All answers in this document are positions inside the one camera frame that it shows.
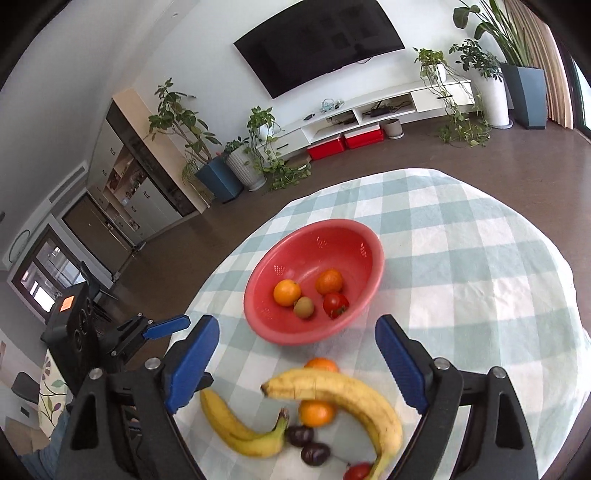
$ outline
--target red storage box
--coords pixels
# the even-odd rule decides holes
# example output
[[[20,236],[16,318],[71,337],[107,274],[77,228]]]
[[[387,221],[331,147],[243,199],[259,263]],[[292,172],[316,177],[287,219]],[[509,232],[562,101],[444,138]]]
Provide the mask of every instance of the red storage box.
[[[345,134],[345,143],[349,148],[359,148],[384,140],[384,131],[379,125],[362,128]]]
[[[346,150],[345,141],[340,135],[336,138],[329,138],[316,145],[308,147],[308,153],[312,160],[320,160],[321,158],[330,157],[336,153],[341,153]]]

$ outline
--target red plastic basin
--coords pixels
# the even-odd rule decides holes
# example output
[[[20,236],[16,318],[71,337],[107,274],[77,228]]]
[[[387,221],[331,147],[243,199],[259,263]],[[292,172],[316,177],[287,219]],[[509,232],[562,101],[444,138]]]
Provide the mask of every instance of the red plastic basin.
[[[331,320],[316,291],[318,276],[329,268],[343,274],[342,293],[349,310]],[[318,342],[355,320],[375,295],[384,273],[384,250],[377,235],[354,220],[332,219],[307,225],[271,248],[255,267],[244,294],[244,313],[251,328],[265,340],[280,345]],[[298,282],[302,295],[314,302],[307,320],[273,300],[281,280]]]

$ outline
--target checkered tablecloth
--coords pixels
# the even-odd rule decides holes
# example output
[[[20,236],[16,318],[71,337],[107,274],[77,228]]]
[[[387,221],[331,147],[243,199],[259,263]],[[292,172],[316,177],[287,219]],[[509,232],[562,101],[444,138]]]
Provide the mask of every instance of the checkered tablecloth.
[[[300,347],[268,343],[243,316],[246,282],[280,239],[328,218],[354,219],[379,235],[386,263],[378,294],[367,315],[328,340]],[[540,475],[591,390],[591,344],[579,319],[572,272],[558,249],[517,212],[436,170],[376,174],[291,202],[207,280],[188,310],[193,324],[204,313],[216,316],[221,329],[207,369],[215,379],[213,388],[256,430],[272,428],[285,404],[264,399],[259,386],[315,356],[326,356],[389,399],[404,425],[406,444],[419,417],[405,405],[375,345],[374,324],[383,313],[392,313],[433,357],[446,357],[459,369],[507,369],[527,418]],[[173,341],[187,334],[179,332]],[[290,410],[297,421],[297,404]],[[467,414],[467,408],[460,409],[437,479],[449,478]],[[321,468],[306,466],[293,447],[264,460],[236,454],[207,423],[198,395],[176,420],[209,479],[340,479],[345,471],[340,459],[375,458],[367,435],[346,413],[318,431],[336,457]]]

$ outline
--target curtain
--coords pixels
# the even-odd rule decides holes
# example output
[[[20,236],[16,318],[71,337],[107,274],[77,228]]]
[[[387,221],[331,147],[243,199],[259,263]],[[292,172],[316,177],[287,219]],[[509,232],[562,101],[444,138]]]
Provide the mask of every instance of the curtain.
[[[565,128],[573,128],[573,106],[569,81],[556,40],[548,25],[534,15],[520,0],[505,0],[505,8],[515,28],[525,32],[532,67],[543,69],[546,76],[548,117]]]

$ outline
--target television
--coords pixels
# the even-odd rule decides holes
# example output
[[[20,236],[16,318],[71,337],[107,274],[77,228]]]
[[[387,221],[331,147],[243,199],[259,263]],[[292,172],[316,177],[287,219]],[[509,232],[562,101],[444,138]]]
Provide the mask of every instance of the television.
[[[351,63],[404,48],[377,0],[302,0],[234,45],[273,98]]]

